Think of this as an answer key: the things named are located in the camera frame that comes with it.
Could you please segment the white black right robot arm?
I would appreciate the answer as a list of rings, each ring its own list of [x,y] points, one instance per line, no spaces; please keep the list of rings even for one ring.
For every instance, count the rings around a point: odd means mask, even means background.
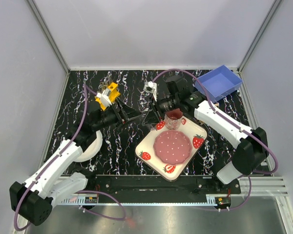
[[[151,94],[149,111],[144,123],[154,124],[168,111],[180,109],[188,117],[195,118],[222,135],[235,149],[231,162],[220,169],[212,181],[212,188],[223,193],[230,182],[248,176],[271,153],[269,152],[266,132],[258,127],[252,129],[216,107],[206,95],[192,91],[180,76],[166,79],[169,95],[164,99],[157,98],[157,83],[145,82],[144,91]]]

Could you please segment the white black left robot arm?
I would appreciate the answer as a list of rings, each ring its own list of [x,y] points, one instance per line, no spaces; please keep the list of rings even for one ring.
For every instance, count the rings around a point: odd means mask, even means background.
[[[96,101],[86,103],[80,124],[67,133],[66,139],[46,163],[25,182],[15,181],[10,186],[14,222],[17,223],[20,215],[31,224],[39,226],[63,199],[81,190],[85,193],[92,192],[96,181],[86,173],[75,172],[58,185],[55,182],[73,161],[89,160],[98,153],[103,142],[101,129],[128,125],[140,115],[140,111],[119,99],[105,110]]]

